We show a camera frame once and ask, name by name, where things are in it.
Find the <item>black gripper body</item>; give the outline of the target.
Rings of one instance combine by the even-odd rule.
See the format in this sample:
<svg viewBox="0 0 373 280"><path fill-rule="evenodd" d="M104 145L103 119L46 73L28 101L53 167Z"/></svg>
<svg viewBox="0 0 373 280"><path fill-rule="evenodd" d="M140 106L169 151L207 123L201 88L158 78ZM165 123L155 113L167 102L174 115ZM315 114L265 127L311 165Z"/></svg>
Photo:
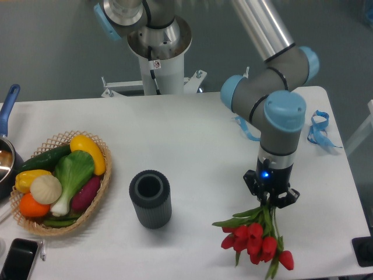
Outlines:
<svg viewBox="0 0 373 280"><path fill-rule="evenodd" d="M289 155L274 155L263 147L259 148L256 177L265 191L275 196L287 192L294 159L294 152Z"/></svg>

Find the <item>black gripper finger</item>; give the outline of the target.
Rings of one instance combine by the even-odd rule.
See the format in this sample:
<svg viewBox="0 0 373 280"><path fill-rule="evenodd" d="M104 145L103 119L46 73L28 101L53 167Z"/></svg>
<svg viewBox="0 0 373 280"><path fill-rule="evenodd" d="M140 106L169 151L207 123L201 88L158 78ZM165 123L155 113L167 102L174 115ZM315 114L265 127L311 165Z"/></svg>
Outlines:
<svg viewBox="0 0 373 280"><path fill-rule="evenodd" d="M285 196L282 196L282 197L276 196L276 197L274 197L271 200L271 205L273 207L277 207L277 208L285 208L287 206L290 206L290 205L296 203L296 201L298 200L299 197L300 197L300 193L297 190L295 190L293 188L289 188L286 191Z"/></svg>
<svg viewBox="0 0 373 280"><path fill-rule="evenodd" d="M264 184L259 181L256 172L254 170L248 170L244 174L243 179L250 190L250 193L253 196L256 196L261 204L266 204L267 192Z"/></svg>

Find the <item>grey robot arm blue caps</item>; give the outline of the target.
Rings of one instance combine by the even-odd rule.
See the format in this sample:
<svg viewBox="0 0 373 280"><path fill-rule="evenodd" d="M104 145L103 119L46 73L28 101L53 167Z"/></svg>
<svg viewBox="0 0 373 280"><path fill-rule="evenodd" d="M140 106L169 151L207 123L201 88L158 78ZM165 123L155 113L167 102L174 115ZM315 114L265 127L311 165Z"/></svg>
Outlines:
<svg viewBox="0 0 373 280"><path fill-rule="evenodd" d="M261 133L256 169L244 175L251 194L261 204L284 208L299 197L289 179L307 105L295 89L318 73L319 59L310 48L296 46L270 1L231 4L266 69L254 79L228 78L221 101ZM173 1L99 1L94 12L106 34L126 38L138 56L146 95L187 91L184 54L192 34Z"/></svg>

